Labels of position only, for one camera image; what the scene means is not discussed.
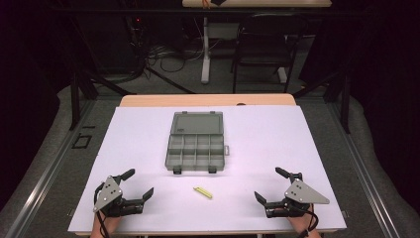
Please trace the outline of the black metal stand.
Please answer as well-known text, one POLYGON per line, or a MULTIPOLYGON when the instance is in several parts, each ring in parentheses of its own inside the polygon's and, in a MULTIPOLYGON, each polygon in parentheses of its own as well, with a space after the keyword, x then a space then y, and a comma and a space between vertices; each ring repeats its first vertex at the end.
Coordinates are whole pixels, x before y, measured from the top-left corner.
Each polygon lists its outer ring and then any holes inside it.
POLYGON ((99 93, 94 87, 95 82, 104 85, 122 96, 132 95, 132 92, 123 89, 91 70, 86 69, 75 72, 70 81, 72 118, 69 130, 73 130, 81 120, 79 92, 82 92, 88 100, 95 100, 98 97, 99 93))
POLYGON ((338 96, 341 96, 340 106, 340 124, 347 134, 350 134, 349 128, 349 108, 351 95, 351 79, 340 71, 330 73, 328 76, 316 80, 315 82, 305 86, 303 89, 292 94, 294 98, 300 98, 309 92, 315 90, 324 83, 328 83, 324 93, 325 102, 334 102, 338 96))

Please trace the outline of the aluminium floor rail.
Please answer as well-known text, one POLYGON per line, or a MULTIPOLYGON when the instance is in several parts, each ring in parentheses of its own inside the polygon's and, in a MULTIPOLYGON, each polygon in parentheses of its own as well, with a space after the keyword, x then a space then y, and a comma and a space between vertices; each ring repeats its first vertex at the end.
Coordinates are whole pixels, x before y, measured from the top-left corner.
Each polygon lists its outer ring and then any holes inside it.
POLYGON ((351 138, 351 135, 347 133, 341 124, 341 113, 339 107, 335 103, 328 104, 327 107, 330 113, 333 115, 334 122, 338 126, 338 131, 341 133, 342 138, 346 142, 347 148, 350 150, 351 164, 354 167, 358 180, 361 183, 368 203, 384 237, 401 238, 387 208, 385 207, 382 197, 380 196, 370 174, 368 173, 368 169, 363 161, 361 154, 359 153, 353 139, 351 138))
POLYGON ((69 99, 62 99, 58 112, 35 158, 23 179, 0 212, 0 238, 22 238, 45 200, 64 157, 75 140, 81 124, 89 116, 95 100, 82 102, 80 118, 71 128, 72 114, 69 99))

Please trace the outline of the black folding chair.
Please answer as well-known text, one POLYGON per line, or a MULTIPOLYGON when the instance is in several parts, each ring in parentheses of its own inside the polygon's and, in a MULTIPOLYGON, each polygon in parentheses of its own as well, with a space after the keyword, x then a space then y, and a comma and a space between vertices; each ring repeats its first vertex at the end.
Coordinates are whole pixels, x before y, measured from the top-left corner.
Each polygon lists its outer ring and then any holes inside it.
POLYGON ((233 92, 236 92, 240 66, 271 67, 273 73, 281 67, 287 68, 283 89, 287 92, 297 47, 307 29, 307 19, 297 14, 256 13, 244 18, 237 30, 231 64, 233 92))

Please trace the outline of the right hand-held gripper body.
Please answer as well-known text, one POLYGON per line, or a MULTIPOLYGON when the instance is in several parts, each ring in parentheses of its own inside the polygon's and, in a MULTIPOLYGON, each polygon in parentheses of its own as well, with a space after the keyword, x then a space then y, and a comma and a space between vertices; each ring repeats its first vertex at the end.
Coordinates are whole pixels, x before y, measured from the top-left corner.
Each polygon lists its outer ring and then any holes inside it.
POLYGON ((330 200, 303 181, 302 173, 290 173, 290 187, 281 201, 266 202, 263 206, 267 218, 300 217, 311 204, 329 204, 330 200))

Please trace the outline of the person's right hand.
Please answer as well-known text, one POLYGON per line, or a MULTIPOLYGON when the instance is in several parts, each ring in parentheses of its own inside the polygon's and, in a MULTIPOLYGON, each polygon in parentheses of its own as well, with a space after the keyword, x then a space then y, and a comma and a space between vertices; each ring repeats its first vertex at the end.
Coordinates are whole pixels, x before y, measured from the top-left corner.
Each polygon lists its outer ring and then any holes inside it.
POLYGON ((314 213, 313 205, 310 205, 303 216, 288 217, 287 220, 298 234, 298 238, 322 238, 316 229, 318 218, 314 213))

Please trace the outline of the person's left hand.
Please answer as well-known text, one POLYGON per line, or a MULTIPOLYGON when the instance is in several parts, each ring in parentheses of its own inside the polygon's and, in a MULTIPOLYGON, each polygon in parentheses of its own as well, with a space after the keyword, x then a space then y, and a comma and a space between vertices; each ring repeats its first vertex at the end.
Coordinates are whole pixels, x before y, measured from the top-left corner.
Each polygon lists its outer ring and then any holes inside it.
POLYGON ((97 212, 94 215, 90 238, 109 238, 120 221, 120 217, 106 217, 102 212, 97 212))

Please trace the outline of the grey plastic organizer box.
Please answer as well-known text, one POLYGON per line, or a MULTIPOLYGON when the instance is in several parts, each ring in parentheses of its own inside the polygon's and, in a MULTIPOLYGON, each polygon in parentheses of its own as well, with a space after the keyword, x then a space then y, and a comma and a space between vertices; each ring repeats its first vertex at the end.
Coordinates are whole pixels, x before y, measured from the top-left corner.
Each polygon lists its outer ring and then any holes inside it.
POLYGON ((174 113, 165 156, 169 171, 216 174, 225 169, 225 149, 222 112, 174 113))

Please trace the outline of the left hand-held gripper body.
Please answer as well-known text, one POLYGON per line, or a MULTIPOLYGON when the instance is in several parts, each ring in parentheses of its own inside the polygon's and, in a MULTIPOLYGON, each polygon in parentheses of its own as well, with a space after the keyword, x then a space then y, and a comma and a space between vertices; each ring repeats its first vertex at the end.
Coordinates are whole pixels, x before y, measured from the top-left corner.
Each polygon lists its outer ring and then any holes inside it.
POLYGON ((106 217, 121 217, 141 214, 144 208, 142 199, 127 200, 123 197, 120 176, 107 177, 95 190, 93 211, 101 211, 106 217))

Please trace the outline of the white-legged background desk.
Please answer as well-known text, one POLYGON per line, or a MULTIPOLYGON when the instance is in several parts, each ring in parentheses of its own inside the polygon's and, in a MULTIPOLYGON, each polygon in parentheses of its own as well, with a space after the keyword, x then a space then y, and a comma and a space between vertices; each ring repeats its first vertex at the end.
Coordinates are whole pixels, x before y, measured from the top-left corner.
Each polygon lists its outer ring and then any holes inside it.
MULTIPOLYGON (((220 9, 220 8, 328 8, 331 0, 182 0, 182 6, 188 8, 220 9)), ((238 23, 209 22, 207 17, 203 18, 202 40, 203 40, 203 67, 201 82, 206 84, 210 81, 211 53, 209 40, 232 40, 234 32, 239 26, 238 23)))

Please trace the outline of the small yellow plastic piece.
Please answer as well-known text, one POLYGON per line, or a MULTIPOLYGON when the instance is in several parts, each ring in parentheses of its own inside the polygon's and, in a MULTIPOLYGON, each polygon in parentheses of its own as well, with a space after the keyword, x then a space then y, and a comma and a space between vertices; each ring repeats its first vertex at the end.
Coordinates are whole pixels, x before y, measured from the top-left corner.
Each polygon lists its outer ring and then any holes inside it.
POLYGON ((202 195, 206 196, 207 198, 210 198, 210 199, 213 198, 213 194, 203 187, 197 186, 197 187, 194 187, 193 189, 201 193, 202 195))

